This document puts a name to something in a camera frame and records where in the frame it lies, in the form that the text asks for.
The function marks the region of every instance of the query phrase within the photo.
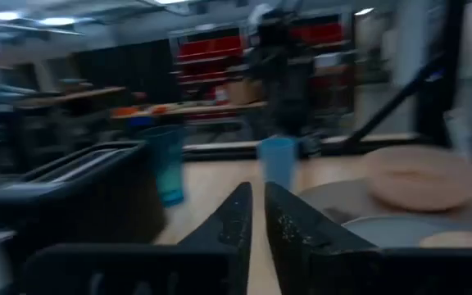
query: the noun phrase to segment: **light blue cup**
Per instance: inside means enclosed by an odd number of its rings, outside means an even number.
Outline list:
[[[148,142],[150,165],[156,175],[157,192],[163,206],[182,202],[184,128],[179,125],[159,126],[140,131],[137,135]]]
[[[283,137],[262,140],[258,145],[258,156],[264,181],[275,182],[290,191],[297,160],[297,140]]]

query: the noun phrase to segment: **cardboard box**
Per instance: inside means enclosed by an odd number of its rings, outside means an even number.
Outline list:
[[[261,81],[243,79],[226,85],[227,96],[233,105],[245,105],[263,98]]]

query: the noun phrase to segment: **black pole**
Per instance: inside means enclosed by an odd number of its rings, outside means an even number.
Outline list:
[[[443,92],[445,95],[443,102],[446,107],[445,111],[452,108],[457,91],[464,10],[465,1],[447,1],[446,24],[443,27],[443,52],[445,56],[445,73],[443,76]]]
[[[463,0],[446,0],[441,78],[426,82],[416,96],[415,132],[443,147],[451,146],[443,114],[452,109],[456,98],[464,8]]]
[[[427,79],[435,71],[438,71],[443,64],[443,56],[437,57],[425,65],[415,76],[415,78],[407,84],[400,92],[380,108],[360,129],[355,131],[343,142],[343,148],[353,149],[362,138],[371,133],[376,126],[382,123],[394,110],[398,108],[408,97],[415,94],[425,84]]]

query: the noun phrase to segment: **ceiling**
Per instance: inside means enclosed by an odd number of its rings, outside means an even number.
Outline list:
[[[395,0],[319,0],[322,7],[352,3],[356,9],[377,7],[387,9]],[[70,16],[108,7],[133,4],[134,0],[0,0],[0,11],[19,11],[40,13],[41,17]]]

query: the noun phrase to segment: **toaster slot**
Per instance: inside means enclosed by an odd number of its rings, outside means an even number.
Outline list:
[[[130,148],[108,148],[93,151],[80,158],[74,159],[73,161],[55,170],[49,171],[47,174],[40,175],[31,181],[35,183],[60,183],[71,181],[81,175],[86,174],[92,169],[105,164],[107,160],[109,161],[114,157],[118,157],[121,153],[128,150],[130,150]]]

